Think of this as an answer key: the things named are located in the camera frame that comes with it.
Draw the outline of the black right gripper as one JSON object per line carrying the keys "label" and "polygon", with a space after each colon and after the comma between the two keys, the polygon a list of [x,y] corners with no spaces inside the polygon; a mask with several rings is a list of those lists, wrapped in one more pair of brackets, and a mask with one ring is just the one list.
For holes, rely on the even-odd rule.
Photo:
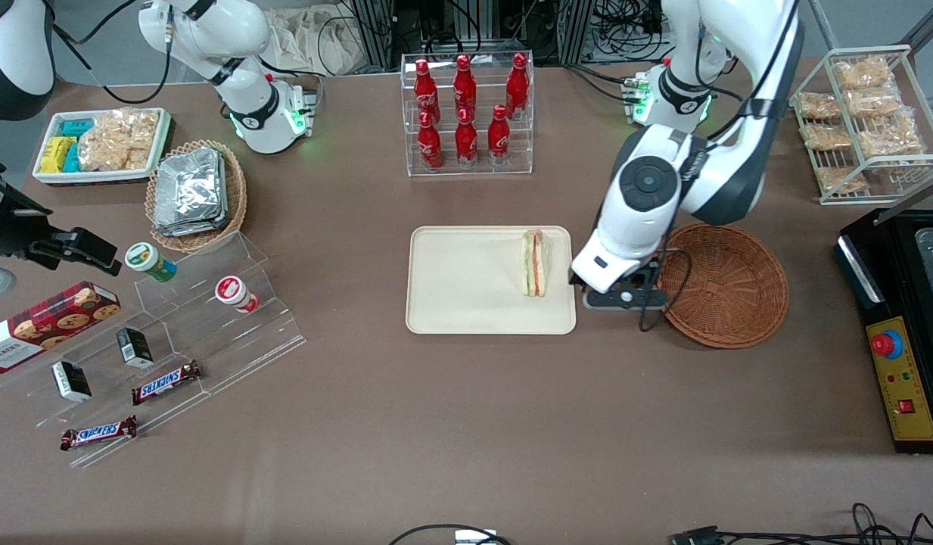
{"label": "black right gripper", "polygon": [[52,211],[3,182],[0,164],[0,256],[16,257],[56,270],[59,263],[84,263],[116,277],[123,264],[118,248],[85,228],[69,232],[52,227]]}

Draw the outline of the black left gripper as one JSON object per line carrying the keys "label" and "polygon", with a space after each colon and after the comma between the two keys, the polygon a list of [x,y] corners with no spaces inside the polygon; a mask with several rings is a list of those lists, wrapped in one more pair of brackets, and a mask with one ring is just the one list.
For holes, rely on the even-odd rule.
{"label": "black left gripper", "polygon": [[622,293],[628,293],[630,297],[642,297],[643,292],[658,292],[654,285],[658,280],[661,271],[661,264],[658,260],[650,260],[643,263],[638,269],[632,272],[626,272],[618,279],[615,279],[608,288],[597,289],[585,282],[572,269],[569,275],[569,284],[577,287],[583,293],[598,293],[598,297],[621,297]]}

